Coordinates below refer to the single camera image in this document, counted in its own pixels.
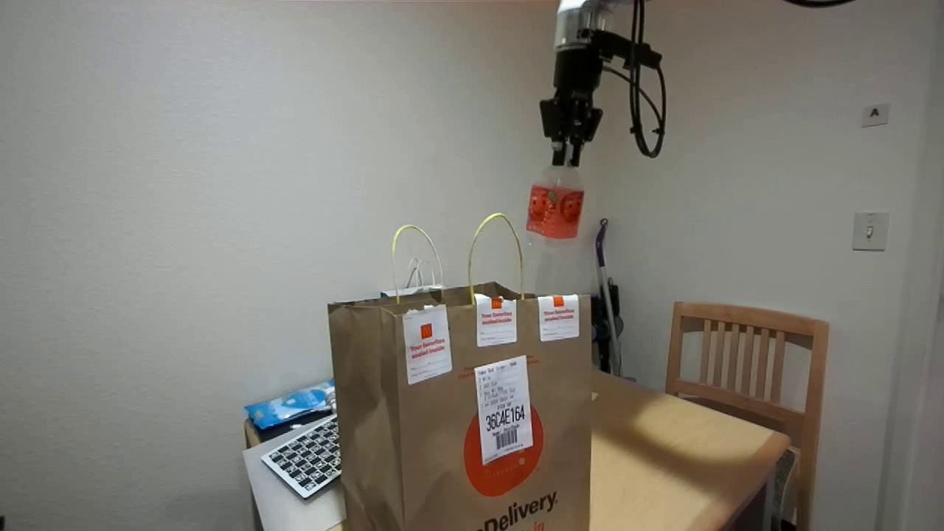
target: chair backrest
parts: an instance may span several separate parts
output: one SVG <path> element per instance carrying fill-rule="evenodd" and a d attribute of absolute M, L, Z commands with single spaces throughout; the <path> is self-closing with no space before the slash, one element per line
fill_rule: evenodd
<path fill-rule="evenodd" d="M 674 308 L 667 392 L 791 436 L 801 466 L 789 489 L 789 513 L 798 510 L 801 531 L 813 523 L 826 343 L 829 324 L 807 315 L 736 305 L 676 302 Z M 785 380 L 801 370 L 807 370 L 801 377 L 807 392 L 798 399 L 785 392 Z"/>

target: brown paper bag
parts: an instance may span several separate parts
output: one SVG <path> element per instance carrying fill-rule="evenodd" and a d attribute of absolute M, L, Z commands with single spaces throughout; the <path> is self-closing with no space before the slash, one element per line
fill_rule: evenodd
<path fill-rule="evenodd" d="M 587 299 L 476 292 L 330 305 L 351 531 L 590 525 Z"/>

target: wooden table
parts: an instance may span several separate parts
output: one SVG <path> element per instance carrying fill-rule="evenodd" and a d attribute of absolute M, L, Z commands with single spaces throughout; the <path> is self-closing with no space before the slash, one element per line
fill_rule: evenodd
<path fill-rule="evenodd" d="M 789 451 L 789 436 L 776 430 L 612 374 L 596 374 L 594 391 L 590 531 L 729 528 Z M 291 523 L 316 520 L 314 510 L 338 510 L 339 520 L 339 488 L 305 506 L 260 470 L 260 451 L 252 450 L 245 464 L 264 523 L 286 523 L 268 531 L 294 531 Z"/>

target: paper bag handle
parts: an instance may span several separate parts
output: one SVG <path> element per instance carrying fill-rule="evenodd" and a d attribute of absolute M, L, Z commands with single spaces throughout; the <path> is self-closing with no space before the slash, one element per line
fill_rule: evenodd
<path fill-rule="evenodd" d="M 428 230 L 416 227 L 416 224 L 401 224 L 401 227 L 394 230 L 394 240 L 389 240 L 394 287 L 398 283 L 398 277 L 395 277 L 395 246 L 401 243 L 401 236 L 407 230 L 420 234 L 432 246 L 432 250 L 437 258 L 441 283 L 444 283 L 444 258 L 441 258 L 441 249 L 437 249 L 434 236 Z"/>
<path fill-rule="evenodd" d="M 484 215 L 484 222 L 476 227 L 472 234 L 472 246 L 471 246 L 471 302 L 476 302 L 476 280 L 472 280 L 472 258 L 476 258 L 476 246 L 479 246 L 479 236 L 484 234 L 484 227 L 491 227 L 497 218 L 504 222 L 507 234 L 515 236 L 515 246 L 519 250 L 519 296 L 527 292 L 527 255 L 522 255 L 522 240 L 519 234 L 515 230 L 510 218 L 504 214 L 491 214 Z"/>

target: white label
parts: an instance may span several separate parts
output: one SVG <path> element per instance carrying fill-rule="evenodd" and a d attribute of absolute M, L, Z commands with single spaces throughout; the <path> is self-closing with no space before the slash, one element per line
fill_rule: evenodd
<path fill-rule="evenodd" d="M 562 343 L 581 336 L 581 299 L 578 296 L 547 296 L 538 299 L 541 311 L 541 343 Z"/>
<path fill-rule="evenodd" d="M 476 370 L 481 464 L 535 445 L 530 357 Z"/>
<path fill-rule="evenodd" d="M 476 296 L 479 349 L 507 346 L 519 339 L 519 305 Z"/>
<path fill-rule="evenodd" d="M 453 371 L 447 308 L 410 311 L 406 315 L 407 385 L 422 385 Z"/>

